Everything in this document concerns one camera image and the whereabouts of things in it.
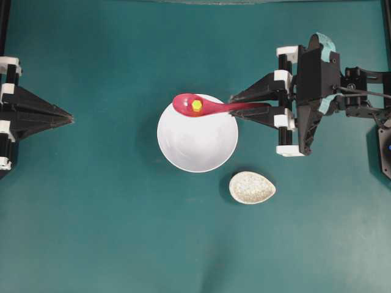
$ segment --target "white bowl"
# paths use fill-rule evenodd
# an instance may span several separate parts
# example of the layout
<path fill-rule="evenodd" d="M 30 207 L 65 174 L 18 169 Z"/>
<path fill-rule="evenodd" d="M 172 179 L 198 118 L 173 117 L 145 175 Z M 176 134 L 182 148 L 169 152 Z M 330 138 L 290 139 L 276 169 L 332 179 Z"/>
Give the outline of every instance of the white bowl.
<path fill-rule="evenodd" d="M 222 103 L 212 96 L 198 95 Z M 171 103 L 159 119 L 158 143 L 167 160 L 179 169 L 207 172 L 220 167 L 233 154 L 238 143 L 238 125 L 228 113 L 187 117 Z"/>

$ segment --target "green tabletop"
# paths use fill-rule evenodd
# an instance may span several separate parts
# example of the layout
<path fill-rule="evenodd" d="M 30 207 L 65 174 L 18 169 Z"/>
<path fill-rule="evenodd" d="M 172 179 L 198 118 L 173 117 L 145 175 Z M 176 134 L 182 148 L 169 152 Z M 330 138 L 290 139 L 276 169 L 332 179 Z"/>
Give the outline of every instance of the green tabletop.
<path fill-rule="evenodd" d="M 275 130 L 238 121 L 233 156 L 202 174 L 156 140 L 174 95 L 227 101 L 276 69 L 278 46 L 317 31 L 342 68 L 388 70 L 380 1 L 14 1 L 6 54 L 21 59 L 20 85 L 76 123 L 22 141 L 0 182 L 0 292 L 390 292 L 373 120 L 325 117 L 313 154 L 296 158 L 276 154 Z M 277 193 L 235 203 L 240 170 Z"/>

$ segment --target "speckled dish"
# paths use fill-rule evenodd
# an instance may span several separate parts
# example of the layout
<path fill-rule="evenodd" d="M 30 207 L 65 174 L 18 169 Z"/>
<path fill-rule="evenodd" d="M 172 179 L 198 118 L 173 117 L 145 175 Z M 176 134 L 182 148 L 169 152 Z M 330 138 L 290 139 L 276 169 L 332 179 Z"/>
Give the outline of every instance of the speckled dish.
<path fill-rule="evenodd" d="M 262 175 L 248 171 L 232 177 L 229 188 L 232 197 L 243 204 L 262 203 L 276 192 L 272 182 Z"/>

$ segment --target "white bracket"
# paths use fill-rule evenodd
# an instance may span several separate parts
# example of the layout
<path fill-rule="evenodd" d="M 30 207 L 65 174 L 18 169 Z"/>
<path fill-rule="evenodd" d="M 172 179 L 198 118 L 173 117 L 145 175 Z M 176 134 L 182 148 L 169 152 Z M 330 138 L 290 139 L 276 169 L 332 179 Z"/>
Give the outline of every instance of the white bracket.
<path fill-rule="evenodd" d="M 278 145 L 276 146 L 276 153 L 284 157 L 304 156 L 302 153 L 300 153 L 298 145 Z"/>
<path fill-rule="evenodd" d="M 292 74 L 287 70 L 274 70 L 274 81 L 284 81 L 285 90 L 289 93 L 289 88 L 291 86 Z"/>
<path fill-rule="evenodd" d="M 8 134 L 8 139 L 15 142 L 15 138 L 10 131 L 11 121 L 0 120 L 0 133 Z M 11 170 L 12 162 L 7 157 L 0 157 L 0 170 Z"/>
<path fill-rule="evenodd" d="M 0 170 L 11 170 L 11 161 L 7 157 L 0 157 Z"/>
<path fill-rule="evenodd" d="M 291 110 L 285 108 L 285 115 L 274 116 L 275 127 L 286 127 L 288 130 L 295 131 L 296 125 L 294 124 L 294 115 Z"/>
<path fill-rule="evenodd" d="M 287 46 L 277 48 L 277 57 L 282 54 L 287 55 L 287 60 L 295 64 L 298 62 L 299 46 Z"/>
<path fill-rule="evenodd" d="M 10 131 L 10 125 L 11 121 L 0 120 L 0 133 L 8 134 L 8 139 L 10 139 L 11 142 L 15 142 L 15 138 Z"/>
<path fill-rule="evenodd" d="M 22 68 L 19 65 L 19 58 L 7 56 L 0 57 L 0 74 L 7 74 L 8 65 L 16 65 L 16 73 L 18 73 L 19 76 L 22 75 Z"/>
<path fill-rule="evenodd" d="M 2 84 L 1 85 L 1 92 L 0 92 L 0 104 L 3 104 L 2 102 L 2 96 L 5 93 L 13 95 L 15 92 L 15 84 Z"/>

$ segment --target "yellow cap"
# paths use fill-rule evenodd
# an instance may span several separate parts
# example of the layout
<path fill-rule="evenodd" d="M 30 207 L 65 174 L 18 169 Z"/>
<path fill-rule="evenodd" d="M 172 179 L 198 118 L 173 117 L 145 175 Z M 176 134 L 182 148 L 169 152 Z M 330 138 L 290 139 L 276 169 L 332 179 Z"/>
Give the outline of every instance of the yellow cap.
<path fill-rule="evenodd" d="M 199 99 L 195 99 L 192 103 L 191 103 L 191 107 L 193 109 L 194 112 L 200 112 L 201 109 L 202 109 L 202 103 Z"/>

